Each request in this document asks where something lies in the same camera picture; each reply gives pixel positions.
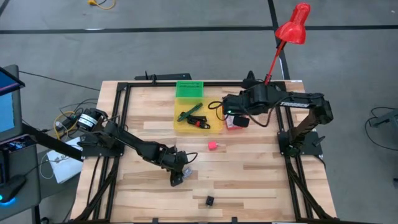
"small black cube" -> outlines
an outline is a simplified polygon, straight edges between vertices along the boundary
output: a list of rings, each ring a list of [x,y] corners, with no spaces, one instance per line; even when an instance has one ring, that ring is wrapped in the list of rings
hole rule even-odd
[[[213,205],[213,202],[214,202],[214,198],[211,197],[211,196],[207,196],[206,205],[212,206],[212,205]]]

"white paper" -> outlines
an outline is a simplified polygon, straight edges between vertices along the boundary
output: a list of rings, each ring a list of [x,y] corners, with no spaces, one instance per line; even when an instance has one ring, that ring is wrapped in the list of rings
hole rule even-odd
[[[80,151],[82,148],[77,145],[77,143],[80,142],[80,137],[74,138],[66,144],[79,149]],[[67,158],[67,156],[55,152],[54,150],[51,150],[50,152],[47,153],[47,156],[49,157],[49,161],[60,161],[64,158]],[[77,161],[76,159],[68,158],[65,160],[62,160],[60,162],[50,162],[52,170],[54,171],[54,176],[57,180],[58,184],[62,184],[65,181],[71,179],[73,176],[81,172],[81,169],[83,168],[83,163],[80,161]]]

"monitor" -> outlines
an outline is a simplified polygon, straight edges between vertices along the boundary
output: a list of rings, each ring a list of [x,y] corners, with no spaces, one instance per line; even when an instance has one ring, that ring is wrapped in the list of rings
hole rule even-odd
[[[25,87],[25,83],[0,67],[0,96]]]
[[[0,69],[2,74],[10,74],[18,80],[18,66],[10,65]],[[22,134],[22,111],[19,90],[0,95],[0,145]]]

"yellow cable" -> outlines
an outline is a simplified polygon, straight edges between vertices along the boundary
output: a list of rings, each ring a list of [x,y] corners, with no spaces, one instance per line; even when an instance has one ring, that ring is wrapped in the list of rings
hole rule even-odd
[[[58,133],[58,131],[56,129],[55,123],[58,121],[58,119],[60,119],[60,117],[64,116],[65,114],[75,114],[75,112],[74,111],[66,111],[66,112],[63,112],[63,114],[60,114],[59,116],[57,116],[57,118],[55,118],[53,127],[54,127],[54,131],[55,131],[55,135],[56,135],[58,140],[61,140],[61,139],[60,139],[60,135],[59,135],[59,133]],[[77,121],[75,122],[75,124],[73,124],[73,126],[70,129],[67,130],[67,133],[69,131],[71,131],[76,126],[76,124],[77,124]]]
[[[96,2],[96,0],[88,0],[88,4],[98,6],[98,7],[102,8],[102,9],[104,9],[104,10],[110,10],[110,9],[112,9],[112,8],[114,7],[114,5],[116,4],[116,0],[113,0],[112,6],[107,7],[107,8],[100,6],[100,5]]]

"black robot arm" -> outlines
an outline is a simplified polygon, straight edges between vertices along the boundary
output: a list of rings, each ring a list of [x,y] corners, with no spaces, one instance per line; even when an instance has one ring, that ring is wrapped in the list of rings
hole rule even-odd
[[[260,124],[252,115],[271,113],[276,106],[309,109],[308,116],[297,126],[287,131],[291,156],[295,156],[302,147],[305,135],[318,124],[327,124],[333,120],[329,101],[321,93],[295,93],[279,90],[275,85],[265,85],[263,82],[251,82],[247,89],[239,95],[228,94],[223,98],[223,114],[241,116],[247,115]]]
[[[86,110],[82,116],[95,118],[93,114],[101,113],[102,117],[106,117],[106,113],[97,109]],[[114,121],[108,120],[105,126],[102,126],[103,119],[97,118],[98,122],[93,128],[87,128],[81,125],[80,129],[84,130],[86,134],[81,138],[79,146],[84,150],[85,147],[102,147],[112,150],[112,148],[121,142],[125,146],[136,150],[137,154],[145,161],[154,165],[160,166],[171,173],[170,184],[176,186],[183,182],[183,167],[188,164],[187,153],[185,151],[177,151],[177,148],[167,147],[165,144],[160,144],[154,141],[143,141],[133,134],[125,131],[119,127]]]

